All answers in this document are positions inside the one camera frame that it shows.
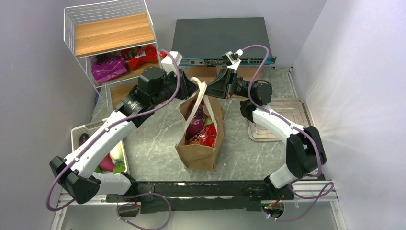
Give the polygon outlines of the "green cabbage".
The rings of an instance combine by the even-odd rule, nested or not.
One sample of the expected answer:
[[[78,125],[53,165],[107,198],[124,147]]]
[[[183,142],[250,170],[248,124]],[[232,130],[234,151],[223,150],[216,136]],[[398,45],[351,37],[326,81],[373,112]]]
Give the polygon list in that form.
[[[206,118],[205,118],[205,120],[204,120],[204,126],[207,126],[207,125],[210,125],[210,124],[212,124],[213,123],[213,121],[212,121],[212,119],[209,117],[209,116],[207,116]]]

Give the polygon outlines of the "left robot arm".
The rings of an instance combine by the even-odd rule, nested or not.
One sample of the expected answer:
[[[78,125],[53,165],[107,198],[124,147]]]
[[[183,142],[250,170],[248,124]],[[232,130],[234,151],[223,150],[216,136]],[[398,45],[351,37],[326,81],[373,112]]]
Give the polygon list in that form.
[[[159,67],[144,70],[137,84],[88,140],[66,157],[56,156],[50,161],[55,176],[51,187],[59,184],[78,204],[84,204],[96,195],[109,194],[117,194],[125,201],[134,200],[138,188],[132,177],[124,173],[100,174],[94,170],[120,141],[155,111],[174,98],[190,98],[197,89],[183,71],[167,73]]]

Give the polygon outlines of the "green lettuce toy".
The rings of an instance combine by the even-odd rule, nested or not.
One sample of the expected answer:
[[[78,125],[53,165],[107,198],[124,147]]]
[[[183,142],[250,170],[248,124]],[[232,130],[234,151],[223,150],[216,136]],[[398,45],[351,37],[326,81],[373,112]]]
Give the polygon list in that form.
[[[124,161],[116,161],[113,167],[113,174],[124,173],[126,170]]]

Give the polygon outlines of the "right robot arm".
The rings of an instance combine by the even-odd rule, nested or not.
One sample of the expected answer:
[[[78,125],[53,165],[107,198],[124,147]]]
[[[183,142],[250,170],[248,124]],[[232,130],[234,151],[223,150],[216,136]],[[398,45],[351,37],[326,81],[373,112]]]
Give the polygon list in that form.
[[[222,99],[232,95],[245,97],[240,102],[242,116],[267,129],[286,145],[284,165],[264,180],[266,197],[277,198],[283,187],[311,176],[313,171],[317,171],[315,177],[321,174],[327,158],[317,128],[298,125],[271,109],[272,85],[268,81],[247,81],[237,76],[235,70],[225,68],[207,85],[205,95]]]

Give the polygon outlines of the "brown burlap grocery bag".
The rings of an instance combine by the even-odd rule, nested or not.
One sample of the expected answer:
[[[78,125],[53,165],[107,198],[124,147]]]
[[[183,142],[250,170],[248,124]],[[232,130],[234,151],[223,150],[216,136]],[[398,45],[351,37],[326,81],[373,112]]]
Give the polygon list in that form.
[[[204,94],[205,82],[195,77],[191,81],[198,89],[179,106],[183,136],[175,149],[186,168],[215,171],[224,139],[223,108],[217,98]]]

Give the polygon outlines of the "red candy bag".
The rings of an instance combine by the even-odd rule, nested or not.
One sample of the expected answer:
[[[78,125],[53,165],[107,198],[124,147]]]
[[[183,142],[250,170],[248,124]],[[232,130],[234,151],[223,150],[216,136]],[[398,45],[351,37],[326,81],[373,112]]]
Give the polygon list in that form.
[[[202,146],[214,147],[217,138],[217,131],[214,123],[204,126],[202,130],[193,138],[187,141],[188,145],[198,144]]]

